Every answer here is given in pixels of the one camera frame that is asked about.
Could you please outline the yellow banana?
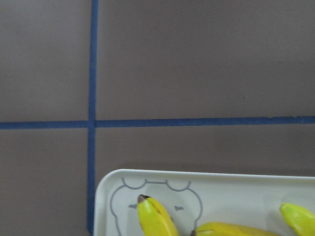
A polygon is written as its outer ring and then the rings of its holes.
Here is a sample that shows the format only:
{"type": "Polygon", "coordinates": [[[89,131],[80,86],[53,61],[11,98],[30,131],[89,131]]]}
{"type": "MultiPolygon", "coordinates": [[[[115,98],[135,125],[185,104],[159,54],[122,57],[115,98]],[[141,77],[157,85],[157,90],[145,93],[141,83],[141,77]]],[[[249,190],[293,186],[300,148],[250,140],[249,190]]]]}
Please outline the yellow banana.
{"type": "Polygon", "coordinates": [[[207,222],[195,228],[191,236],[278,236],[278,234],[244,225],[207,222]]]}
{"type": "Polygon", "coordinates": [[[283,203],[280,212],[287,225],[297,236],[315,235],[315,215],[308,209],[290,203],[283,203]]]}
{"type": "Polygon", "coordinates": [[[155,198],[139,195],[138,220],[145,236],[179,236],[179,232],[164,206],[155,198]]]}

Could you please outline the white bear tray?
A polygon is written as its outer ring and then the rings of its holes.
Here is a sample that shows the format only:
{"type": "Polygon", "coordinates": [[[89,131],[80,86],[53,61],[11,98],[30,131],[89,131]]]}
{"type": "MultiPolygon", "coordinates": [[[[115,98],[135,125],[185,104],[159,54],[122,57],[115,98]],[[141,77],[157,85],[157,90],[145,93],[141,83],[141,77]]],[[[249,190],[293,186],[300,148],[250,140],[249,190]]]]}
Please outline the white bear tray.
{"type": "Polygon", "coordinates": [[[211,221],[291,236],[280,205],[315,209],[313,177],[119,169],[107,174],[96,189],[94,235],[142,235],[136,210],[141,194],[163,204],[182,236],[211,221]]]}

